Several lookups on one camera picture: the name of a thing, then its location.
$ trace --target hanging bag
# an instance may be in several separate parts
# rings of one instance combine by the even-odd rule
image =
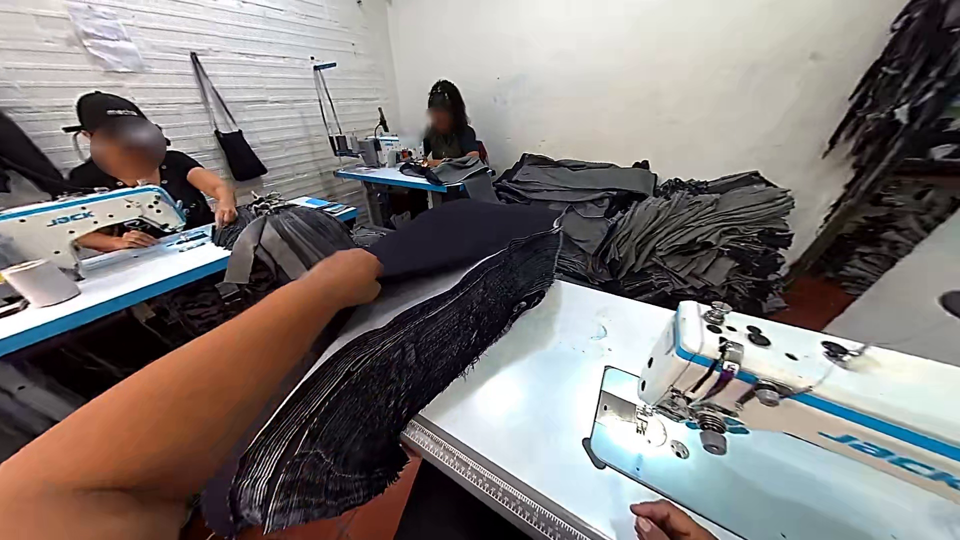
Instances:
[[[263,165],[260,158],[253,152],[253,148],[250,147],[250,144],[243,137],[243,132],[237,125],[236,120],[233,119],[233,114],[230,112],[230,109],[227,108],[227,103],[224,101],[223,96],[220,95],[216,86],[213,85],[213,82],[210,81],[210,78],[206,75],[206,70],[200,63],[197,53],[190,53],[190,62],[193,64],[193,74],[197,77],[197,85],[200,87],[200,97],[204,102],[204,109],[206,109],[206,114],[210,118],[210,123],[213,124],[213,133],[217,136],[217,142],[224,151],[224,157],[227,158],[227,165],[230,168],[233,179],[237,182],[245,182],[266,174],[267,167]],[[217,124],[216,111],[210,106],[210,100],[206,95],[207,85],[210,86],[210,90],[216,98],[217,103],[219,103],[220,107],[224,110],[224,114],[228,119],[227,127],[229,128],[230,123],[232,123],[236,131],[227,133],[220,131],[220,126]]]

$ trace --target industrial sewing machine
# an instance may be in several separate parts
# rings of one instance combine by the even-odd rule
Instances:
[[[638,360],[597,467],[751,540],[960,537],[960,368],[694,302]]]
[[[135,219],[167,232],[186,225],[182,210],[163,188],[142,185],[4,210],[0,212],[0,237],[7,239],[13,257],[45,258],[81,277],[74,240]]]

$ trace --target paper on wall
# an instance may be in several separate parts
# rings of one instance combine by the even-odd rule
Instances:
[[[87,4],[67,4],[67,12],[86,51],[106,71],[142,72],[146,70],[136,45],[116,13]]]

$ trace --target white table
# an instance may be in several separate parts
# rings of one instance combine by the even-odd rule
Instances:
[[[329,204],[312,197],[291,202],[310,208]],[[337,204],[324,210],[341,221],[357,216],[357,209],[346,205]],[[55,306],[27,307],[0,318],[0,356],[224,270],[230,252],[210,243],[211,228],[212,225],[205,225],[171,234],[150,248],[123,250],[84,260],[85,279],[77,283],[79,296]],[[197,232],[206,236],[193,242],[176,243]]]
[[[449,185],[431,184],[424,178],[407,176],[401,173],[398,167],[373,168],[353,166],[340,169],[333,174],[337,178],[359,180],[363,183],[364,191],[367,195],[367,209],[370,212],[373,224],[379,227],[383,226],[383,217],[380,215],[380,204],[376,200],[373,184],[398,185],[412,189],[423,189],[426,191],[428,208],[439,206],[443,201],[443,194],[447,193],[447,191],[459,191],[464,188],[463,183]]]
[[[629,504],[660,495],[609,467],[596,469],[581,441],[590,436],[604,367],[639,372],[672,315],[557,281],[415,422],[525,483],[590,536],[636,540]],[[492,498],[485,502],[496,506]],[[694,517],[721,540],[737,538]]]

